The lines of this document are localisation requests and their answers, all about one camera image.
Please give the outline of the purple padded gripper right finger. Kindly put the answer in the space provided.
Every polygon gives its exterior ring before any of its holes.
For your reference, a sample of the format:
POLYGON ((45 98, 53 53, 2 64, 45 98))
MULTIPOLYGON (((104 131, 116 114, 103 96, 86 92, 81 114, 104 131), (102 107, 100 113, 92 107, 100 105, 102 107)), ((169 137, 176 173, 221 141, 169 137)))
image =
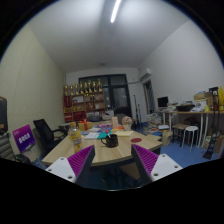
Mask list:
POLYGON ((136 144, 131 146, 131 154, 144 184, 157 181, 182 169, 167 154, 157 155, 136 144))

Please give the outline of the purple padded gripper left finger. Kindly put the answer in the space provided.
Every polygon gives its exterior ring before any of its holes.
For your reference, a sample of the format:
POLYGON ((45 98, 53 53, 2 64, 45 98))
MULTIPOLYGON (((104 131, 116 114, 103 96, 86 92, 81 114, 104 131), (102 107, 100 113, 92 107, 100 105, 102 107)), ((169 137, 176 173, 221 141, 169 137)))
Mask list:
POLYGON ((95 147, 88 146, 69 158, 60 157, 46 171, 72 183, 83 183, 95 156, 95 147))

